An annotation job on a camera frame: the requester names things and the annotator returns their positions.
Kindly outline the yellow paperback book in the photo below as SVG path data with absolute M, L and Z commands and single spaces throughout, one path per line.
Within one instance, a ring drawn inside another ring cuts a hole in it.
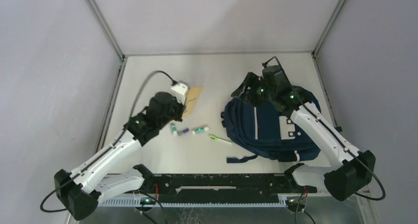
M 184 105 L 185 108 L 184 108 L 184 112 L 182 114 L 181 119 L 185 119 L 192 114 L 203 88 L 204 87 L 202 85 L 196 86 L 196 87 L 190 87 L 190 90 L 187 94 L 187 100 L 186 100 L 186 104 Z

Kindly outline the navy blue backpack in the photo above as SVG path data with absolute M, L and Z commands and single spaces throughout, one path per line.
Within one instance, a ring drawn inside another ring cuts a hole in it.
M 233 98 L 220 117 L 227 137 L 253 154 L 228 157 L 229 164 L 245 163 L 259 156 L 278 162 L 310 161 L 320 153 L 312 139 L 269 102 L 257 108 Z

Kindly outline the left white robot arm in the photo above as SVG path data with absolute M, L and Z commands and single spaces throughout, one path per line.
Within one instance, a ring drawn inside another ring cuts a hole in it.
M 54 175 L 57 198 L 72 217 L 80 221 L 91 215 L 105 200 L 126 191 L 139 189 L 143 193 L 154 187 L 151 176 L 136 167 L 104 181 L 110 170 L 128 155 L 159 135 L 171 121 L 181 121 L 186 105 L 186 93 L 158 92 L 148 106 L 130 116 L 120 135 L 89 160 L 67 172 Z

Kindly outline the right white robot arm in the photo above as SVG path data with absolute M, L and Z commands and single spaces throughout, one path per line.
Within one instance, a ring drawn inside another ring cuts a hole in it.
M 281 66 L 249 72 L 231 98 L 223 112 L 228 137 L 253 158 L 293 162 L 285 171 L 288 191 L 314 187 L 343 201 L 378 180 L 375 155 L 347 141 Z

